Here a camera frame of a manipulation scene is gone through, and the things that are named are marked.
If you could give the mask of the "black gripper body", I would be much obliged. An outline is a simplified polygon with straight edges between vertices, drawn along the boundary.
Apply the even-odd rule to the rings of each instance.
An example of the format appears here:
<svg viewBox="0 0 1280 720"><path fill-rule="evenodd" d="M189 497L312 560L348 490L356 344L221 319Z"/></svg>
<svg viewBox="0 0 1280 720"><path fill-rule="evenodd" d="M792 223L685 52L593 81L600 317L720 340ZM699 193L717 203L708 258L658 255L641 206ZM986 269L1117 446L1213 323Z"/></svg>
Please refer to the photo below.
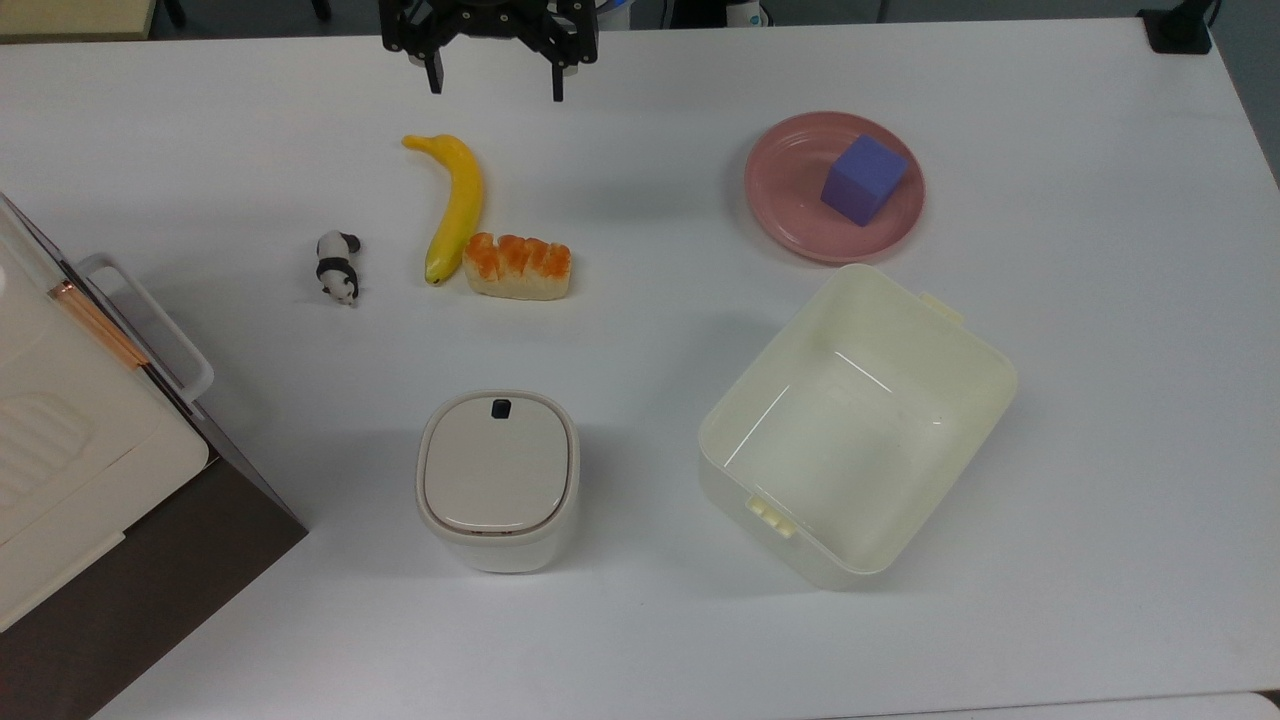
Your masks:
<svg viewBox="0 0 1280 720"><path fill-rule="evenodd" d="M378 15L384 49L424 69L460 36L517 40L564 69L599 55L595 1L380 1Z"/></svg>

